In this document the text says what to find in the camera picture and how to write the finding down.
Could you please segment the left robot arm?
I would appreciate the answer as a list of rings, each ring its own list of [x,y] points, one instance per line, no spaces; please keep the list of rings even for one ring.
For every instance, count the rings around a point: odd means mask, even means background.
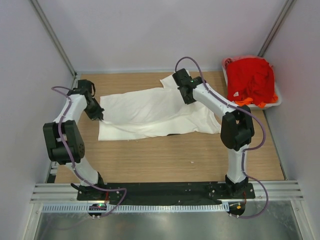
[[[52,162],[67,167],[79,179],[80,185],[70,184],[78,191],[78,201],[102,200],[106,195],[104,180],[85,157],[85,143],[77,123],[82,113],[92,121],[102,121],[104,109],[95,99],[93,82],[81,79],[77,87],[66,88],[67,93],[59,90],[62,88],[51,88],[66,97],[62,111],[52,122],[43,125],[48,157]]]

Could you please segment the white t-shirt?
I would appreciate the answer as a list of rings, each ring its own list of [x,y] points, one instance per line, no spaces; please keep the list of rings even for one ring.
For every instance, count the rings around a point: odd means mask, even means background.
[[[105,95],[99,141],[129,141],[193,132],[219,134],[221,125],[200,102],[185,104],[171,75],[162,87]]]

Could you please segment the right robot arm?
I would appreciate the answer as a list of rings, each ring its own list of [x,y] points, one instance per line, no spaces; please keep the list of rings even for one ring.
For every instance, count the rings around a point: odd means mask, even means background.
[[[228,152],[225,192],[231,198],[242,195],[248,185],[247,153],[255,134],[248,107],[239,107],[217,93],[200,76],[192,78],[182,68],[172,75],[185,104],[201,103],[221,120],[220,139]]]

